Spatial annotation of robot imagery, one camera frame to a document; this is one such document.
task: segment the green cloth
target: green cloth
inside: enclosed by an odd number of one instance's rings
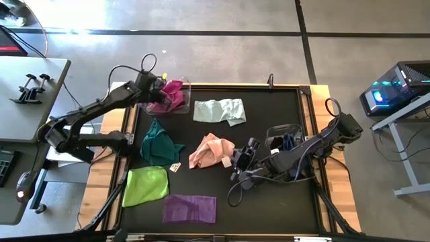
[[[179,152],[185,145],[175,145],[166,130],[154,118],[143,139],[140,155],[151,165],[171,165],[179,162]]]
[[[168,183],[166,170],[159,166],[128,171],[122,207],[164,198],[169,194]]]

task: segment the concrete floor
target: concrete floor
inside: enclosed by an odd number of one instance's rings
[[[299,31],[294,0],[27,2],[45,27],[81,33],[86,33],[81,29]],[[426,0],[301,2],[309,32],[430,32],[427,14],[430,3]],[[42,35],[20,36],[44,50]],[[167,72],[168,78],[187,76],[191,82],[265,83],[268,75],[274,73],[276,83],[309,84],[300,37],[89,34],[48,37],[49,57],[72,61],[66,83],[82,104],[104,95],[107,75],[113,66],[138,67],[141,56],[147,52],[158,57],[154,72]],[[429,60],[429,41],[428,38],[309,39],[318,84],[329,85],[331,96],[339,100],[343,111],[353,114],[365,129],[363,136],[347,147],[345,157],[361,228],[369,235],[416,240],[430,237],[430,193],[394,197],[393,189],[409,186],[409,181],[402,164],[385,161],[377,154],[367,129],[374,121],[364,115],[358,101],[359,94],[397,61]],[[132,71],[118,70],[113,81],[128,81],[135,76]],[[83,88],[87,90],[85,93],[80,91]],[[52,114],[73,108],[70,97],[62,90]],[[417,165],[422,172],[429,168],[430,165]],[[52,212],[34,215],[28,210],[18,226],[1,226],[0,237],[16,236],[14,231],[25,231],[25,235],[72,231],[83,190],[66,184],[49,186],[43,202],[51,201]]]

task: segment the computer tower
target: computer tower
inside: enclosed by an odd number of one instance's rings
[[[430,91],[430,60],[400,61],[361,95],[367,116],[388,116]]]

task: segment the black floor stripe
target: black floor stripe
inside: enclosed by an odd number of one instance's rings
[[[18,34],[41,34],[40,29],[13,28]],[[279,36],[288,37],[301,35],[300,32],[272,31],[199,31],[199,30],[46,30],[47,34],[91,34],[91,35],[125,35],[125,36]]]
[[[18,34],[41,34],[35,28],[10,28]],[[89,35],[153,35],[153,36],[279,36],[299,37],[301,32],[284,31],[205,31],[205,30],[69,30],[47,28],[47,34],[89,34]],[[347,33],[347,32],[305,32],[308,37],[325,38],[430,38],[430,33]]]
[[[306,24],[304,23],[303,9],[300,0],[295,0],[298,24],[300,26],[300,33],[302,34],[302,43],[304,51],[304,60],[308,69],[309,83],[316,85],[316,75],[314,69],[314,63],[312,62],[312,55],[310,53],[310,46],[308,40],[308,34],[306,32]]]
[[[308,37],[325,38],[430,38],[430,33],[336,33],[308,32]]]

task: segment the keyboard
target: keyboard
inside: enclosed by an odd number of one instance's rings
[[[7,177],[15,165],[17,154],[17,151],[0,149],[0,188],[6,184]]]

